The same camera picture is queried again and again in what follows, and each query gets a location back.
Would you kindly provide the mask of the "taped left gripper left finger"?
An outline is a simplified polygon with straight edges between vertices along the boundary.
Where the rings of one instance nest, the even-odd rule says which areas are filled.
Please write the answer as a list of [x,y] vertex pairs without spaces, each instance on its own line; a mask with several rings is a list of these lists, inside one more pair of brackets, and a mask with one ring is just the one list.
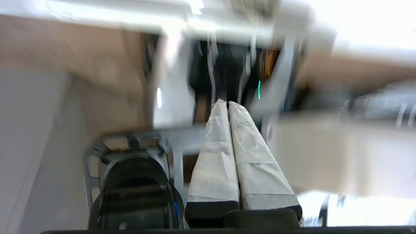
[[240,191],[227,102],[211,110],[192,172],[184,219],[190,228],[221,228],[223,218],[240,209]]

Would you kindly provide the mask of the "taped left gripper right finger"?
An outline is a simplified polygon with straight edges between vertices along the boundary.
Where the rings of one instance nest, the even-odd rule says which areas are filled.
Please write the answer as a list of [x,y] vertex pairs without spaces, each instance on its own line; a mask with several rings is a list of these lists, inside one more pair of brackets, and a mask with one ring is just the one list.
[[229,102],[230,130],[244,210],[303,209],[253,119],[242,105]]

